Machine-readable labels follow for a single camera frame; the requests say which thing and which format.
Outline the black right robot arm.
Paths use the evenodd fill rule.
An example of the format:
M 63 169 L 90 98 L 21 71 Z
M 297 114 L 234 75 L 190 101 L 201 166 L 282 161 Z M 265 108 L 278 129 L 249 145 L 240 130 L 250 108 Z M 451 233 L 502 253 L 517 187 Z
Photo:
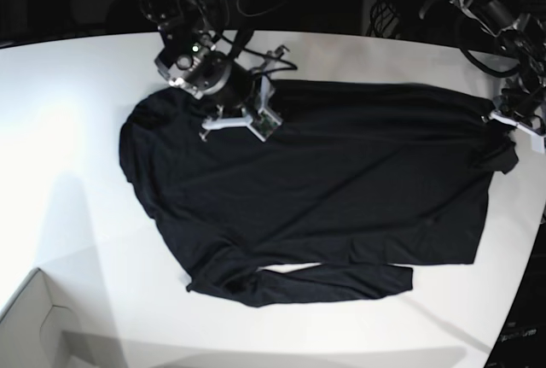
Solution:
M 164 44 L 154 64 L 169 86 L 212 105 L 201 123 L 203 141 L 212 131 L 246 128 L 266 141 L 283 123 L 270 106 L 271 74 L 295 71 L 284 45 L 265 53 L 248 48 L 253 31 L 224 34 L 222 0 L 139 0 Z

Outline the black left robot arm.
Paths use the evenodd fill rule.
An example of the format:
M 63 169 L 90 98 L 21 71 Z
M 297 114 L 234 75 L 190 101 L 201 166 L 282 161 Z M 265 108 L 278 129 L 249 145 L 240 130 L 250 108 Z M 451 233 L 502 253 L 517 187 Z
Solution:
M 423 18 L 436 0 L 426 0 Z M 545 139 L 545 25 L 521 0 L 447 0 L 460 11 L 455 24 L 456 45 L 481 72 L 503 79 L 506 86 L 489 118 Z M 510 69 L 487 66 L 462 42 L 462 30 L 473 22 L 494 39 L 501 53 L 517 63 Z

